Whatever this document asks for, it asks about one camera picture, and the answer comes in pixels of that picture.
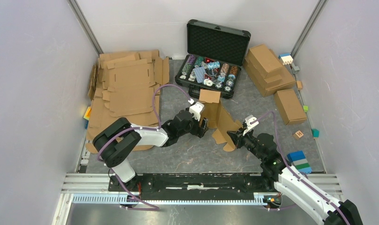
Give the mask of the orange yellow block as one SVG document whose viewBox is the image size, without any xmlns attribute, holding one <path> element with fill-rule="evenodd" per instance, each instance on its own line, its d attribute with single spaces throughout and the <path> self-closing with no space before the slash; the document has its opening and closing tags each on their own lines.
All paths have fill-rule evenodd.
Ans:
<svg viewBox="0 0 379 225">
<path fill-rule="evenodd" d="M 90 115 L 91 115 L 91 107 L 88 106 L 87 109 L 86 109 L 86 111 L 85 111 L 85 113 L 84 113 L 84 115 L 83 115 L 83 118 L 84 118 L 85 120 L 89 120 Z"/>
</svg>

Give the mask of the green small cube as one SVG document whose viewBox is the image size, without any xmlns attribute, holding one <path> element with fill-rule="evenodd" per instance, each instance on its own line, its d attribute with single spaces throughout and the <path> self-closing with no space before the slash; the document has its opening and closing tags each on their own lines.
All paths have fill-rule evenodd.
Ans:
<svg viewBox="0 0 379 225">
<path fill-rule="evenodd" d="M 305 113 L 307 113 L 309 111 L 309 107 L 307 105 L 304 105 L 303 106 L 303 110 L 304 110 Z"/>
</svg>

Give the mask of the teal cube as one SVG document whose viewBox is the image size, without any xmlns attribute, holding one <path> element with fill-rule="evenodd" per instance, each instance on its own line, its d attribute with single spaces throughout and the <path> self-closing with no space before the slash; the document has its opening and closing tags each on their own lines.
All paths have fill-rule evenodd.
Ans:
<svg viewBox="0 0 379 225">
<path fill-rule="evenodd" d="M 311 129 L 311 132 L 312 132 L 312 136 L 313 136 L 313 138 L 319 138 L 319 136 L 320 136 L 320 131 L 319 131 L 318 129 L 316 129 L 316 128 L 312 128 L 312 129 Z"/>
</svg>

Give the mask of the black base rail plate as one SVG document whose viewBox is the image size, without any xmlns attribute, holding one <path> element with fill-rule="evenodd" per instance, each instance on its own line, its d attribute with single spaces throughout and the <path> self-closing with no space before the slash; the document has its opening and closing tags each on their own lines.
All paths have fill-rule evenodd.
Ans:
<svg viewBox="0 0 379 225">
<path fill-rule="evenodd" d="M 143 173 L 125 186 L 142 200 L 251 200 L 255 193 L 267 202 L 282 199 L 259 173 Z"/>
</svg>

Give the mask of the grey small block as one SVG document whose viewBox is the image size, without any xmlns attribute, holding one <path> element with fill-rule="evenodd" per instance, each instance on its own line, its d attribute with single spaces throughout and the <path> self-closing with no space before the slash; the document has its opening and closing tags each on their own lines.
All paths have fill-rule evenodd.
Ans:
<svg viewBox="0 0 379 225">
<path fill-rule="evenodd" d="M 293 74 L 297 74 L 300 71 L 299 66 L 291 66 L 291 71 Z"/>
</svg>

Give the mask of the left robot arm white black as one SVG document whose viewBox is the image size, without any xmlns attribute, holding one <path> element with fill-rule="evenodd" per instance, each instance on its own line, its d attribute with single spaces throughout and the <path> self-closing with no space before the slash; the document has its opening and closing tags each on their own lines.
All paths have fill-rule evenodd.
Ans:
<svg viewBox="0 0 379 225">
<path fill-rule="evenodd" d="M 186 134 L 202 138 L 208 130 L 208 119 L 197 112 L 185 109 L 160 128 L 143 127 L 120 118 L 98 134 L 92 141 L 98 158 L 115 173 L 126 191 L 138 185 L 136 172 L 127 157 L 137 146 L 169 147 Z"/>
</svg>

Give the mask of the wooden letter H block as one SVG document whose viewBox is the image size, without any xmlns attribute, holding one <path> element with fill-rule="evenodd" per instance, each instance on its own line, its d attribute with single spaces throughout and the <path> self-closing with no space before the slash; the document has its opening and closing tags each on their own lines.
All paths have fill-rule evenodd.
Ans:
<svg viewBox="0 0 379 225">
<path fill-rule="evenodd" d="M 304 133 L 303 133 L 301 130 L 298 130 L 297 132 L 295 132 L 295 133 L 293 134 L 293 137 L 294 137 L 296 140 L 301 139 L 303 136 L 304 136 Z"/>
</svg>

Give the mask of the blue white toy block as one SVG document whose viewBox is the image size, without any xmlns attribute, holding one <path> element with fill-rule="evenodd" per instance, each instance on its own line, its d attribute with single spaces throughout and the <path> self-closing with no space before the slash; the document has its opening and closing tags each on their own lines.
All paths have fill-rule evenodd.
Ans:
<svg viewBox="0 0 379 225">
<path fill-rule="evenodd" d="M 283 65 L 291 65 L 293 63 L 293 58 L 290 53 L 283 53 L 278 56 L 278 59 Z"/>
</svg>

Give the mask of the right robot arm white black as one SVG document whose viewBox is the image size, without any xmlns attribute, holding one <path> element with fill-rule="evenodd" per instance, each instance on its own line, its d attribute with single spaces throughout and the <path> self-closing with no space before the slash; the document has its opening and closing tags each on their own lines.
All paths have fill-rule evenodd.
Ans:
<svg viewBox="0 0 379 225">
<path fill-rule="evenodd" d="M 350 200 L 340 201 L 312 183 L 278 151 L 270 134 L 257 137 L 252 132 L 229 131 L 236 148 L 246 148 L 261 161 L 261 185 L 266 191 L 277 191 L 290 198 L 319 225 L 361 225 L 357 206 Z"/>
</svg>

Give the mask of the black poker chip case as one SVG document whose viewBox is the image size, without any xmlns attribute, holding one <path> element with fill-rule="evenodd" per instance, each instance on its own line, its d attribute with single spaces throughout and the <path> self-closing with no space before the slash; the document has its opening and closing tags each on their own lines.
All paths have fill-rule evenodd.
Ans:
<svg viewBox="0 0 379 225">
<path fill-rule="evenodd" d="M 187 56 L 175 82 L 199 98 L 200 90 L 219 91 L 221 97 L 234 95 L 251 33 L 192 19 L 187 25 Z"/>
</svg>

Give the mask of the small wooden cube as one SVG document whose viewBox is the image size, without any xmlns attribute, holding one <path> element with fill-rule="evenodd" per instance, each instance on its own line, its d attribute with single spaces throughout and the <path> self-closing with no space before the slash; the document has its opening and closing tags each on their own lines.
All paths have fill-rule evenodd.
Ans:
<svg viewBox="0 0 379 225">
<path fill-rule="evenodd" d="M 298 90 L 302 90 L 303 89 L 303 84 L 302 84 L 301 81 L 297 81 L 296 84 L 297 84 L 297 89 Z"/>
</svg>

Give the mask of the small folded cardboard box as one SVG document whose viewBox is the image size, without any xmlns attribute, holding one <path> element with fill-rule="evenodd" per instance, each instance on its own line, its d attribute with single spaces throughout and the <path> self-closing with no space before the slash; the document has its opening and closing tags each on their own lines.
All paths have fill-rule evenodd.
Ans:
<svg viewBox="0 0 379 225">
<path fill-rule="evenodd" d="M 307 120 L 303 106 L 293 89 L 277 91 L 274 100 L 285 125 L 302 124 Z"/>
</svg>

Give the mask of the large folded cardboard box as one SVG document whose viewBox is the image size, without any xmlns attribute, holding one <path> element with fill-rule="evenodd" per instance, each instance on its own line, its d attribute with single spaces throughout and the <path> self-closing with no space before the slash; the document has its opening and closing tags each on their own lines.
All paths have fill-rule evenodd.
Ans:
<svg viewBox="0 0 379 225">
<path fill-rule="evenodd" d="M 244 59 L 243 67 L 263 97 L 275 94 L 279 90 L 291 89 L 296 80 L 285 66 L 272 77 L 263 77 L 260 71 L 251 63 L 250 53 Z"/>
</svg>

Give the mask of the blue green white block stack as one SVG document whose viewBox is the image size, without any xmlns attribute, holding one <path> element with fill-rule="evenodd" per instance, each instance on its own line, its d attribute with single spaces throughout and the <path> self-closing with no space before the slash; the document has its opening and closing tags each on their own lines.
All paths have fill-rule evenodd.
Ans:
<svg viewBox="0 0 379 225">
<path fill-rule="evenodd" d="M 312 173 L 312 169 L 310 164 L 308 163 L 305 154 L 302 151 L 296 151 L 289 153 L 287 155 L 287 159 L 291 164 L 295 166 L 295 168 L 305 174 L 310 174 Z"/>
</svg>

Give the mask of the stack of flat cardboard sheets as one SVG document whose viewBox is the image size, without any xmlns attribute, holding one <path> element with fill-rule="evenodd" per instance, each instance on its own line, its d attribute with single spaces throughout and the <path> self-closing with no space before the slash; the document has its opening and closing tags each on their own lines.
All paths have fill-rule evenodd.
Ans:
<svg viewBox="0 0 379 225">
<path fill-rule="evenodd" d="M 156 127 L 159 87 L 169 83 L 169 75 L 169 58 L 161 58 L 158 50 L 100 54 L 89 81 L 86 139 L 91 142 L 122 117 L 132 124 Z"/>
</svg>

